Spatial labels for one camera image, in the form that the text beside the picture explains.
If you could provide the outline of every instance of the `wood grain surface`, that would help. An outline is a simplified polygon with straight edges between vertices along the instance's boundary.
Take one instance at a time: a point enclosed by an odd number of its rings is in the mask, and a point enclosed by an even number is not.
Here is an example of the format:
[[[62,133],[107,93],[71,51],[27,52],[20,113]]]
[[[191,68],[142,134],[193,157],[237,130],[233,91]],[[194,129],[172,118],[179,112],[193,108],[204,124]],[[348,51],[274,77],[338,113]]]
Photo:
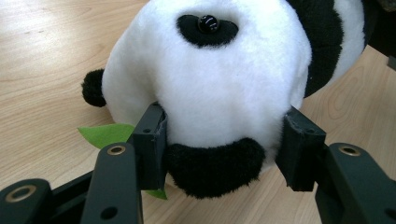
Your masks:
[[[112,123],[87,105],[80,83],[104,67],[143,0],[0,1],[0,189],[26,178],[56,188],[89,172],[98,150],[77,127]],[[365,148],[396,179],[396,72],[368,47],[341,79],[301,109],[328,133],[327,144]],[[276,167],[216,200],[166,187],[143,193],[145,223],[320,223],[313,192],[293,192]]]

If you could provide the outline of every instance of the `stuffed panda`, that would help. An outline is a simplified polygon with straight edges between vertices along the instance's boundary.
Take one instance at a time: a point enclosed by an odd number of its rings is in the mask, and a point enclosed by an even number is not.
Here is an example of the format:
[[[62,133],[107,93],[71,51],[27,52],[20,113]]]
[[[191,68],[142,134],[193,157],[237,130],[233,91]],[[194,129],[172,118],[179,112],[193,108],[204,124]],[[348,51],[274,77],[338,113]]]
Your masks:
[[[85,77],[83,97],[132,125],[158,102],[175,184],[219,197],[272,166],[290,107],[359,58],[372,2],[150,0],[105,69]]]

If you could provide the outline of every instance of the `black ear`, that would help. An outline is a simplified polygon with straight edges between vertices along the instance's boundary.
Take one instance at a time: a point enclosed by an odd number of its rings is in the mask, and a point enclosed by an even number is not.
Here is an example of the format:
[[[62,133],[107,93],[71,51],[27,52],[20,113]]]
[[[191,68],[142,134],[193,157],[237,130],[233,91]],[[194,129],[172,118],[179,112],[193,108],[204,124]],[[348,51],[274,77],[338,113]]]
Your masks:
[[[81,84],[82,96],[85,102],[94,106],[105,106],[106,100],[102,94],[102,76],[105,69],[98,69],[91,71],[84,78],[84,82]]]

